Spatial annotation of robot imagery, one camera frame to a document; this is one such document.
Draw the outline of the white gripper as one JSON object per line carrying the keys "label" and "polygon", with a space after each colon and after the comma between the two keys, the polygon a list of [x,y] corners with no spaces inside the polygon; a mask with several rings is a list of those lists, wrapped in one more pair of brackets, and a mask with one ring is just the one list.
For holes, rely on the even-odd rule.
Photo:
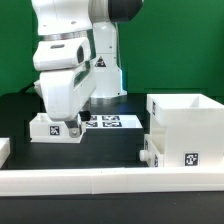
{"label": "white gripper", "polygon": [[82,122],[91,119],[88,99],[96,81],[87,66],[90,56],[89,40],[79,37],[40,41],[33,57],[34,67],[40,72],[39,92],[46,112],[53,121],[66,121],[71,138],[82,134],[78,113]]}

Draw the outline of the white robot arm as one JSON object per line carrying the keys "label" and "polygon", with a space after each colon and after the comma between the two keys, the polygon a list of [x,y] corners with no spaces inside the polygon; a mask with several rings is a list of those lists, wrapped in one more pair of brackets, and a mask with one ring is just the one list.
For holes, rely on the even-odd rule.
{"label": "white robot arm", "polygon": [[33,56],[40,72],[35,89],[53,123],[67,136],[83,134],[91,98],[124,95],[117,65],[117,25],[131,21],[144,0],[31,0],[38,21]]}

